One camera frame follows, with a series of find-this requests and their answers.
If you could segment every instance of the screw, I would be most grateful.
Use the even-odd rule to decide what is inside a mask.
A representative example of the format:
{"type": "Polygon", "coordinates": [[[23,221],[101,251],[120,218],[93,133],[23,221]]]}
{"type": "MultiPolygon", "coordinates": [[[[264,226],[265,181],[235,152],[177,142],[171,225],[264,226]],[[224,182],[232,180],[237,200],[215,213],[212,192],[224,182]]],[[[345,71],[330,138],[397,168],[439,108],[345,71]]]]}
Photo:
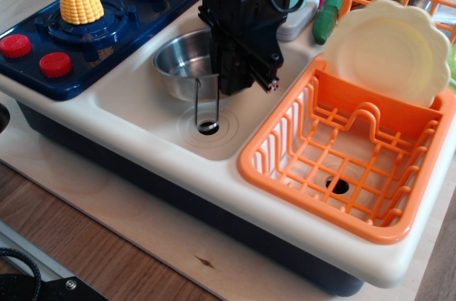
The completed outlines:
{"type": "Polygon", "coordinates": [[[78,285],[78,283],[76,283],[75,280],[68,280],[66,281],[66,289],[68,290],[74,290],[76,288],[76,285],[78,285]]]}

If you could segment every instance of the sink basin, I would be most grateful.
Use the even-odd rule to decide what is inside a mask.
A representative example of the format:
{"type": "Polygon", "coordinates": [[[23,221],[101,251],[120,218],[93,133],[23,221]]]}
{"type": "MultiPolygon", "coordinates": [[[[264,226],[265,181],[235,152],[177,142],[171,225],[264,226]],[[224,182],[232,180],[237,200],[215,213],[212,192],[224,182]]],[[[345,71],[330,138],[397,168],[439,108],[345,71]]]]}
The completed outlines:
{"type": "MultiPolygon", "coordinates": [[[[198,18],[192,20],[197,29],[198,18]]],[[[97,90],[97,107],[135,124],[155,136],[210,160],[233,156],[255,128],[274,109],[278,101],[310,63],[310,56],[284,49],[278,91],[264,92],[258,84],[220,100],[219,130],[210,136],[195,127],[194,102],[181,101],[168,94],[151,56],[142,56],[134,69],[112,74],[97,90]]],[[[199,117],[211,116],[214,102],[203,103],[199,117]]]]}

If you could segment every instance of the wood grain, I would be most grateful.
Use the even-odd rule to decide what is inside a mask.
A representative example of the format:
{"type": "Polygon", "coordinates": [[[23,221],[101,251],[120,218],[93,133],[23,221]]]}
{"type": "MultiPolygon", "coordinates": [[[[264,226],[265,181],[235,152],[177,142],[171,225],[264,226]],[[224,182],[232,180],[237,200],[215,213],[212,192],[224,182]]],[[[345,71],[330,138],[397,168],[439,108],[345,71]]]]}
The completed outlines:
{"type": "Polygon", "coordinates": [[[218,300],[3,164],[0,220],[112,301],[218,300]]]}

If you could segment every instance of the yellow corn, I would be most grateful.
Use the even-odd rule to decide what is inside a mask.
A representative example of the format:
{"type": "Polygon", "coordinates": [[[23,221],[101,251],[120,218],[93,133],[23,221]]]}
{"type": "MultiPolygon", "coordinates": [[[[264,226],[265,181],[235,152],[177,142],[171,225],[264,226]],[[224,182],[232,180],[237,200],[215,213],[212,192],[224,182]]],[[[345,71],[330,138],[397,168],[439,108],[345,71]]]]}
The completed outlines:
{"type": "Polygon", "coordinates": [[[60,13],[74,25],[93,23],[105,14],[100,0],[60,0],[60,13]]]}

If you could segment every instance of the cream plate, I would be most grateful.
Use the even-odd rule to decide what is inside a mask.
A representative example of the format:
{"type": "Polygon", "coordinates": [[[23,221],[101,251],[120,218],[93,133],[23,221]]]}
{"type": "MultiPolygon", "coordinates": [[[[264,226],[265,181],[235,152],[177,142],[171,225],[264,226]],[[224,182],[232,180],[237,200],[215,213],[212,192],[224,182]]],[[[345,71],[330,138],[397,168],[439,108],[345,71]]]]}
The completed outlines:
{"type": "Polygon", "coordinates": [[[391,98],[429,107],[450,79],[450,42],[428,13],[378,0],[346,14],[326,42],[328,72],[391,98]]]}

